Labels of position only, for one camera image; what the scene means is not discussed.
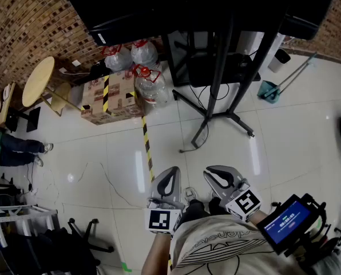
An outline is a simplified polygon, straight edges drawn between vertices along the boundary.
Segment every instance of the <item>brick wall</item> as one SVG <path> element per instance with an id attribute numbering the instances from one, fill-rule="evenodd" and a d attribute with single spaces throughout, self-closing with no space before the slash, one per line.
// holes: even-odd
<path id="1" fill-rule="evenodd" d="M 47 56 L 55 57 L 57 70 L 87 72 L 102 59 L 102 47 L 88 34 L 80 17 L 67 0 L 0 0 L 0 91 L 15 80 L 21 88 L 34 67 Z M 72 61 L 82 65 L 74 67 Z"/>
<path id="2" fill-rule="evenodd" d="M 317 51 L 341 60 L 341 0 L 334 0 L 317 35 L 311 41 L 294 39 L 285 48 Z"/>
<path id="3" fill-rule="evenodd" d="M 341 0 L 334 0 L 312 41 L 293 40 L 286 47 L 341 59 Z M 56 62 L 51 85 L 58 83 L 57 77 L 77 79 L 57 70 L 88 72 L 102 59 L 101 50 L 67 0 L 0 0 L 0 91 L 13 80 L 24 88 L 31 71 L 47 56 Z M 82 65 L 74 67 L 74 60 Z"/>

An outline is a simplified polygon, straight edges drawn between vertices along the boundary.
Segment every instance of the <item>white t-shirt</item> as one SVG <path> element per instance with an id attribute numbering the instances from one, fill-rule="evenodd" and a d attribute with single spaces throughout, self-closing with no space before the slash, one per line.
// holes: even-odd
<path id="1" fill-rule="evenodd" d="M 256 228 L 231 215 L 183 223 L 170 254 L 172 275 L 305 274 L 294 258 L 278 256 Z"/>

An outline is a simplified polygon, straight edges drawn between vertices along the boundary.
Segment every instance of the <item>person's legs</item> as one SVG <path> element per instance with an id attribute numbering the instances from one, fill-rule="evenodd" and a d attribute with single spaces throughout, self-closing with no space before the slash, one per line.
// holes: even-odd
<path id="1" fill-rule="evenodd" d="M 204 204 L 197 200 L 197 194 L 193 188 L 191 187 L 186 188 L 184 194 L 185 200 L 188 202 L 189 206 L 186 209 L 186 212 L 183 214 L 178 227 L 184 222 L 193 221 L 210 216 L 210 214 L 205 211 Z"/>
<path id="2" fill-rule="evenodd" d="M 219 197 L 213 197 L 212 200 L 209 202 L 209 211 L 211 216 L 215 215 L 230 215 L 224 208 L 220 207 L 221 199 Z"/>
<path id="3" fill-rule="evenodd" d="M 37 140 L 22 140 L 8 134 L 3 134 L 1 144 L 9 151 L 28 153 L 44 153 L 45 146 Z"/>
<path id="4" fill-rule="evenodd" d="M 210 214 L 205 211 L 204 204 L 197 199 L 193 199 L 192 201 L 190 201 L 189 207 L 183 214 L 178 227 L 184 222 L 193 221 L 209 216 Z"/>
<path id="5" fill-rule="evenodd" d="M 2 147 L 0 151 L 0 166 L 21 166 L 32 163 L 34 158 L 35 155 L 31 153 L 17 153 Z"/>

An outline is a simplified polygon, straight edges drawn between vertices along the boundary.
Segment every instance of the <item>cardboard box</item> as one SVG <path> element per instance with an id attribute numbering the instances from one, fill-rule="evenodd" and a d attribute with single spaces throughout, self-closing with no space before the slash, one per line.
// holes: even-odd
<path id="1" fill-rule="evenodd" d="M 144 116 L 129 70 L 104 76 L 84 85 L 81 117 L 96 124 Z"/>
<path id="2" fill-rule="evenodd" d="M 113 73 L 105 79 L 103 109 L 116 118 L 114 121 L 144 116 L 142 102 L 132 71 Z"/>

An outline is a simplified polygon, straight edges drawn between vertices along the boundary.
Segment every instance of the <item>sneaker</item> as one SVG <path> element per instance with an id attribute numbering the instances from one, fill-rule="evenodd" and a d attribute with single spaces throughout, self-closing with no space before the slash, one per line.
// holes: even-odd
<path id="1" fill-rule="evenodd" d="M 197 199 L 197 192 L 193 187 L 187 187 L 184 190 L 184 199 L 187 201 L 187 204 L 190 203 L 193 199 Z"/>
<path id="2" fill-rule="evenodd" d="M 43 161 L 40 157 L 36 156 L 34 157 L 34 163 L 36 163 L 38 166 L 42 167 L 43 166 Z"/>
<path id="3" fill-rule="evenodd" d="M 220 197 L 217 195 L 217 193 L 214 192 L 213 190 L 211 190 L 209 192 L 209 200 L 211 201 L 213 198 L 219 198 L 220 199 Z"/>
<path id="4" fill-rule="evenodd" d="M 44 154 L 51 151 L 54 148 L 54 144 L 45 144 L 45 152 Z"/>

